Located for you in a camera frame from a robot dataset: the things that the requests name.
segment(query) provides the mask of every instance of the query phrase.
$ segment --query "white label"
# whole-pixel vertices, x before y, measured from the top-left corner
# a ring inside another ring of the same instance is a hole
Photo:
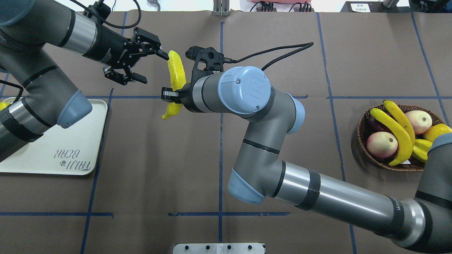
[[[370,12],[369,4],[350,4],[350,6],[355,12]]]

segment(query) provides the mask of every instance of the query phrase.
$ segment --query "white tray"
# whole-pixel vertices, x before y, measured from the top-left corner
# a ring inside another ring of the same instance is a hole
[[[12,103],[14,98],[5,100]],[[28,143],[0,163],[0,172],[35,174],[91,173],[97,160],[107,116],[103,100],[89,100],[93,111],[73,126],[50,128],[35,142]]]

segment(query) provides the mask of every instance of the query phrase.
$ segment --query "gray table surface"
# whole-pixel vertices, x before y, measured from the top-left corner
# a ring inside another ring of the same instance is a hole
[[[136,17],[115,12],[109,20]],[[266,70],[274,87],[306,108],[304,125],[286,137],[280,158],[395,198],[413,197],[421,173],[361,168],[351,149],[360,115],[390,98],[446,121],[452,116],[449,14],[153,12],[143,13],[139,27],[182,56],[188,80],[193,62],[184,52],[193,45],[238,59],[314,42]],[[158,96],[170,85],[164,60],[141,59],[134,71],[149,83],[121,86],[103,77],[99,63],[45,49],[85,95],[110,106],[100,160],[84,177],[0,174],[0,253],[170,254],[178,243],[216,242],[265,243],[269,254],[413,253],[271,198],[259,206],[233,198],[227,183],[247,122],[185,109],[163,121],[167,104]],[[281,54],[241,65],[262,67]],[[2,98],[15,94],[0,90]]]

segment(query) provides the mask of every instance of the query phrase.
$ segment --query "light blue cap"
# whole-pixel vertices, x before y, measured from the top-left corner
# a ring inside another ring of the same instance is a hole
[[[249,185],[239,174],[232,169],[231,178],[227,185],[229,193],[235,198],[250,204],[259,205],[264,201],[265,196],[260,194],[251,185]]]
[[[82,91],[78,90],[64,106],[56,124],[64,129],[69,128],[89,114],[92,109],[93,105],[89,103]]]
[[[10,26],[23,19],[34,5],[34,0],[1,0],[0,26]]]
[[[237,114],[251,114],[264,108],[270,99],[270,91],[267,76],[254,66],[229,69],[218,81],[221,102]]]
[[[428,151],[428,153],[430,153],[433,149],[437,148],[438,146],[446,145],[446,144],[449,144],[449,143],[452,143],[452,132],[439,135],[433,141],[433,145],[430,148],[430,150]]]
[[[303,125],[303,122],[305,121],[305,107],[303,106],[303,104],[298,101],[297,99],[295,99],[292,95],[285,93],[287,95],[290,96],[290,98],[292,98],[293,103],[295,104],[295,122],[292,126],[292,128],[287,132],[287,134],[292,134],[296,131],[298,131],[298,129],[300,128],[301,125]]]

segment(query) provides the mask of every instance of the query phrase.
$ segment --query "brown basket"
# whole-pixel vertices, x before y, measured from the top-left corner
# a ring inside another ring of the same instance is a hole
[[[408,111],[412,110],[422,110],[430,114],[432,117],[432,126],[437,125],[439,123],[444,123],[435,113],[431,112],[430,110],[415,106],[415,105],[398,105],[399,108],[402,110],[403,113],[406,113]],[[383,110],[385,113],[389,114],[389,112],[386,110],[386,108],[383,105],[375,106],[373,108],[379,108]],[[385,169],[393,170],[393,171],[410,171],[410,172],[422,172],[424,170],[425,163],[422,161],[419,161],[413,157],[410,157],[411,164],[398,164],[394,167],[391,167],[388,165],[389,162],[392,161],[391,158],[386,159],[380,159],[373,157],[366,147],[366,142],[369,136],[373,133],[370,128],[368,128],[365,124],[366,118],[370,116],[370,111],[372,108],[368,109],[364,114],[361,115],[359,121],[358,121],[358,127],[357,127],[357,135],[358,135],[358,144],[362,151],[364,152],[364,155],[374,164],[377,166],[380,166]]]

